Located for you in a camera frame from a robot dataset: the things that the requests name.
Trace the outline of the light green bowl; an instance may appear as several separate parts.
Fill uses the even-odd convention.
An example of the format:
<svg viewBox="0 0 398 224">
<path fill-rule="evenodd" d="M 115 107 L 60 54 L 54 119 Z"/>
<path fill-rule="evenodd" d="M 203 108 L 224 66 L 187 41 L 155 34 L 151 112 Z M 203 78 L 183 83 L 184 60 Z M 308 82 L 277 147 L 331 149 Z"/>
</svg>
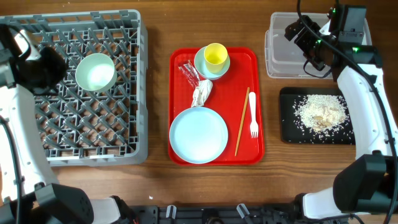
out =
<svg viewBox="0 0 398 224">
<path fill-rule="evenodd" d="M 90 54 L 78 64 L 75 79 L 78 86 L 86 91 L 108 91 L 116 83 L 115 64 L 106 54 Z"/>
</svg>

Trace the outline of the pile of rice waste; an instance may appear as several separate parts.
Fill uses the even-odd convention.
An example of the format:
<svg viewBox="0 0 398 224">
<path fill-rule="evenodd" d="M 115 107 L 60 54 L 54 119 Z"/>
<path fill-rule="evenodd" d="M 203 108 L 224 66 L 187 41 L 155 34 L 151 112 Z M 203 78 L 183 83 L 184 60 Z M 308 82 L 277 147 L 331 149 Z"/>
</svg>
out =
<svg viewBox="0 0 398 224">
<path fill-rule="evenodd" d="M 354 144 L 346 101 L 339 95 L 299 95 L 294 100 L 293 124 L 299 143 Z"/>
</svg>

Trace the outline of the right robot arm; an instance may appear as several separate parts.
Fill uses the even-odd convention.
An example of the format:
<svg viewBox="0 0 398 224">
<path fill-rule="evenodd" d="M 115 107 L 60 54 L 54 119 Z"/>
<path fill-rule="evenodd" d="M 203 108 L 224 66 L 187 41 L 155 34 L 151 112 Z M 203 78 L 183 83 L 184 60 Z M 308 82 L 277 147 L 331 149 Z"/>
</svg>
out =
<svg viewBox="0 0 398 224">
<path fill-rule="evenodd" d="M 387 100 L 382 58 L 363 44 L 366 8 L 335 4 L 320 26 L 299 15 L 285 28 L 307 62 L 317 70 L 329 66 L 342 92 L 353 127 L 356 159 L 334 179 L 332 187 L 299 194 L 290 204 L 294 222 L 324 222 L 360 213 L 397 213 L 397 125 Z"/>
</svg>

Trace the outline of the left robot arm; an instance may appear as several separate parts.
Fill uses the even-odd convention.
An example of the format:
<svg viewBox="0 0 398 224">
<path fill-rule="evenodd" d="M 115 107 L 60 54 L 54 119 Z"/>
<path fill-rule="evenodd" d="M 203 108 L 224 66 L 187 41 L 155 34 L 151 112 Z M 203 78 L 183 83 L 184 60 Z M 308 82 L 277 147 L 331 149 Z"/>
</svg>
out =
<svg viewBox="0 0 398 224">
<path fill-rule="evenodd" d="M 35 96 L 56 95 L 68 66 L 26 30 L 1 24 L 1 223 L 139 223 L 118 196 L 89 199 L 61 185 L 44 154 Z"/>
</svg>

